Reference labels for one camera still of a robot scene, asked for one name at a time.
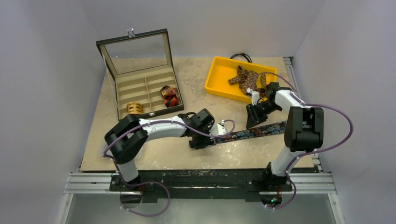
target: open jewelry box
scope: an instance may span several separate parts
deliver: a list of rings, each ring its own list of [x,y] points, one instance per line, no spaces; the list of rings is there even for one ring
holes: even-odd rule
[[[139,118],[184,110],[167,29],[140,34],[127,31],[127,36],[96,42],[114,81],[118,119],[128,115],[130,102],[143,105],[143,112],[136,115]],[[165,105],[160,92],[164,86],[175,88],[178,105]]]

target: dark blue patterned ribbon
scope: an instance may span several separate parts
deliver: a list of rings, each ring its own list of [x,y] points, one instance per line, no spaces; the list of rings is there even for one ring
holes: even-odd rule
[[[264,137],[274,134],[284,133],[286,129],[286,121],[277,122],[270,125],[254,127],[243,131],[233,132],[224,138],[216,139],[217,143],[225,143],[242,139],[251,139]]]

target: black mounting plate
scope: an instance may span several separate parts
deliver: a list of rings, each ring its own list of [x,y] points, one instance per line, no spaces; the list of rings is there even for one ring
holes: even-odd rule
[[[315,168],[295,168],[292,173],[314,173]],[[134,183],[156,181],[165,185],[171,198],[178,199],[244,199],[259,202],[260,192],[276,192],[278,186],[254,184],[265,169],[189,169],[189,170],[139,170]],[[292,191],[290,185],[281,185],[282,191]],[[140,191],[139,187],[123,185],[118,174],[112,176],[110,191]],[[156,203],[167,198],[165,190],[156,184],[144,185],[143,203]]]

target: box lid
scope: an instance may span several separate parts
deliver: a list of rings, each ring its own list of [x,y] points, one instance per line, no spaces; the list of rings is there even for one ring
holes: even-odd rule
[[[129,29],[127,36],[97,41],[96,46],[114,80],[173,68],[167,29],[140,34],[134,34],[133,29]],[[139,63],[134,63],[131,58],[139,58]]]

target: gray floor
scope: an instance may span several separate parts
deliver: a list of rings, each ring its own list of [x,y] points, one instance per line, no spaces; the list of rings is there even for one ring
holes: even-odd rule
[[[283,195],[284,201],[289,196]],[[140,204],[136,211],[154,213],[166,204]],[[334,224],[327,195],[297,195],[284,209],[272,212],[261,203],[243,200],[173,199],[168,210],[157,217],[139,217],[120,210],[118,195],[75,196],[68,224]]]

